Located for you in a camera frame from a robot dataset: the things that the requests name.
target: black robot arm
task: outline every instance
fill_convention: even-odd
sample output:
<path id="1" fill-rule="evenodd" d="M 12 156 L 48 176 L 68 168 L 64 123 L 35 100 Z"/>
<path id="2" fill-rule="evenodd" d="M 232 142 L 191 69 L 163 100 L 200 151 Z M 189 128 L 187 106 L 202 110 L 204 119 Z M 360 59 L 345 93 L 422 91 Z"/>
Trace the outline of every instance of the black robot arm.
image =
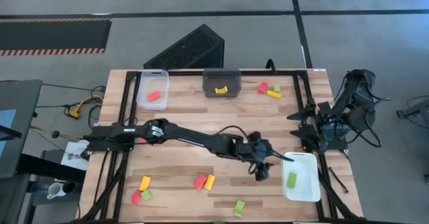
<path id="1" fill-rule="evenodd" d="M 375 75 L 369 70 L 348 72 L 338 94 L 343 86 L 344 90 L 332 108 L 328 102 L 323 102 L 317 104 L 319 111 L 316 111 L 316 104 L 309 101 L 303 110 L 288 116 L 288 119 L 292 120 L 313 118 L 312 125 L 303 124 L 299 130 L 291 131 L 291 134 L 304 139 L 308 143 L 306 150 L 309 152 L 316 150 L 323 153 L 328 149 L 347 149 L 347 144 L 350 142 L 346 141 L 345 136 L 350 131 L 356 133 L 352 141 L 361 137 L 368 144 L 381 147 L 381 140 L 371 126 L 375 121 L 375 106 L 389 99 L 382 99 L 372 93 L 374 82 Z M 365 130 L 369 130 L 374 135 L 377 144 L 362 135 Z"/>
<path id="2" fill-rule="evenodd" d="M 148 144 L 162 144 L 169 139 L 176 139 L 206 148 L 220 158 L 250 163 L 249 173 L 255 174 L 257 181 L 269 177 L 268 170 L 273 164 L 263 163 L 267 157 L 275 156 L 293 162 L 292 159 L 273 150 L 268 140 L 262 139 L 259 132 L 253 132 L 248 136 L 245 134 L 247 143 L 244 143 L 244 138 L 240 135 L 222 133 L 227 128 L 237 128 L 245 134 L 237 126 L 228 126 L 209 135 L 180 127 L 167 119 L 152 119 L 135 127 L 127 127 L 122 123 L 114 123 L 110 127 L 94 127 L 93 132 L 84 136 L 84 139 L 89 141 L 87 154 L 94 151 L 132 150 L 134 139 L 137 137 L 145 139 Z"/>

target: yellow block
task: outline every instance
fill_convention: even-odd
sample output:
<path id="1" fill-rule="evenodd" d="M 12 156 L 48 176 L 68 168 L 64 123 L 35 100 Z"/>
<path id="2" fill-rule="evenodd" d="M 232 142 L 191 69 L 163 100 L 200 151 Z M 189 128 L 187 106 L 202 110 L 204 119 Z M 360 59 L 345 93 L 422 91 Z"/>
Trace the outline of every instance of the yellow block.
<path id="1" fill-rule="evenodd" d="M 281 93 L 276 93 L 276 92 L 273 92 L 273 91 L 267 91 L 267 96 L 275 97 L 277 99 L 281 99 L 282 94 Z"/>
<path id="2" fill-rule="evenodd" d="M 215 89 L 214 89 L 214 91 L 215 91 L 217 94 L 226 94 L 226 93 L 228 93 L 228 87 L 227 87 L 227 86 L 224 86 L 222 89 L 217 89 L 217 88 L 215 88 Z"/>
<path id="3" fill-rule="evenodd" d="M 150 177 L 143 176 L 143 180 L 141 180 L 139 190 L 145 191 L 149 187 Z"/>
<path id="4" fill-rule="evenodd" d="M 215 177 L 213 175 L 209 174 L 207 181 L 206 181 L 206 184 L 204 185 L 204 188 L 206 188 L 207 190 L 211 190 L 214 181 L 215 181 Z"/>

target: black floor stripe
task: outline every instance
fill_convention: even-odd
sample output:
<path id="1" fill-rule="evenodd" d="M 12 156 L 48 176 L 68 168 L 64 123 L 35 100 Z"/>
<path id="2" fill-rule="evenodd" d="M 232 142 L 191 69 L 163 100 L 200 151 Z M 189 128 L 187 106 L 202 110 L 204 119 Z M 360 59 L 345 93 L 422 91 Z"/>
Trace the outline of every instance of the black floor stripe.
<path id="1" fill-rule="evenodd" d="M 305 67 L 313 68 L 313 63 L 311 62 L 311 56 L 310 56 L 310 49 L 307 43 L 306 31 L 304 29 L 304 23 L 302 22 L 300 4 L 298 0 L 292 0 L 292 3 L 294 4 L 296 26 L 298 27 L 298 35 L 300 36 L 301 47 L 304 53 Z"/>
<path id="2" fill-rule="evenodd" d="M 155 13 L 110 13 L 110 14 L 52 14 L 52 15 L 0 15 L 0 19 L 98 19 L 98 18 L 148 18 L 148 17 L 212 17 L 212 16 L 282 16 L 293 15 L 293 11 L 192 11 Z"/>
<path id="3" fill-rule="evenodd" d="M 408 15 L 408 14 L 429 14 L 429 9 L 301 11 L 301 15 Z"/>

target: clear plastic container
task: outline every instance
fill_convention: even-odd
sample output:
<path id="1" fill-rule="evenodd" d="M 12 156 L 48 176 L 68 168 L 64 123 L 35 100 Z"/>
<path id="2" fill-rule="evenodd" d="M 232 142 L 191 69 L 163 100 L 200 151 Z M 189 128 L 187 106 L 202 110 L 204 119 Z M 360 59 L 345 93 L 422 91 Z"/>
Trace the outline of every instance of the clear plastic container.
<path id="1" fill-rule="evenodd" d="M 295 161 L 283 160 L 283 195 L 291 201 L 319 201 L 320 185 L 316 156 L 300 152 L 288 152 L 284 156 Z M 289 173 L 296 174 L 295 188 L 287 186 Z"/>
<path id="2" fill-rule="evenodd" d="M 148 110 L 164 110 L 167 107 L 169 88 L 168 72 L 165 70 L 144 70 L 141 73 L 137 104 Z M 147 96 L 156 91 L 160 93 L 160 96 L 149 101 Z"/>

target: wooden table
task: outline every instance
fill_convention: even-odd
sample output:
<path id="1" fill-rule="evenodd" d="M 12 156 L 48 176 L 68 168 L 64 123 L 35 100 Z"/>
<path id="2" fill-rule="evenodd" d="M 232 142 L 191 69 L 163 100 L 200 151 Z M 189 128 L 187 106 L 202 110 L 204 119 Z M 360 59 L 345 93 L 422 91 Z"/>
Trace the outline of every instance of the wooden table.
<path id="1" fill-rule="evenodd" d="M 126 70 L 112 70 L 101 109 L 101 125 L 117 121 Z M 317 103 L 332 101 L 326 71 L 308 70 L 313 97 Z M 280 85 L 283 97 L 275 99 L 257 93 L 261 82 Z M 227 125 L 238 125 L 247 133 L 260 131 L 280 153 L 301 152 L 300 140 L 290 134 L 299 121 L 286 116 L 298 110 L 294 83 L 290 76 L 242 76 L 242 89 L 236 99 L 206 98 L 201 88 L 201 76 L 171 76 L 168 107 L 163 111 L 137 108 L 139 124 L 154 118 L 166 118 L 179 126 L 204 133 L 214 133 Z M 305 95 L 303 83 L 301 89 Z M 129 94 L 128 105 L 132 94 Z M 80 198 L 82 214 L 93 204 L 97 178 L 104 153 L 90 157 Z M 99 194 L 105 187 L 108 156 Z M 270 157 L 275 166 L 270 178 L 256 182 L 249 175 L 248 163 L 218 158 L 206 149 L 184 142 L 168 141 L 159 146 L 138 145 L 129 155 L 120 221 L 317 221 L 314 203 L 289 201 L 282 195 L 281 160 Z M 331 178 L 332 187 L 356 215 L 362 216 L 359 197 L 349 161 L 338 151 L 327 151 L 326 161 L 350 191 L 345 194 Z M 195 190 L 194 181 L 200 174 L 216 176 L 213 188 Z M 139 188 L 143 176 L 150 176 L 152 200 L 131 204 L 132 193 Z M 323 188 L 325 216 L 329 216 Z M 108 217 L 113 214 L 115 191 L 109 201 Z M 233 216 L 237 200 L 245 201 L 243 217 Z"/>

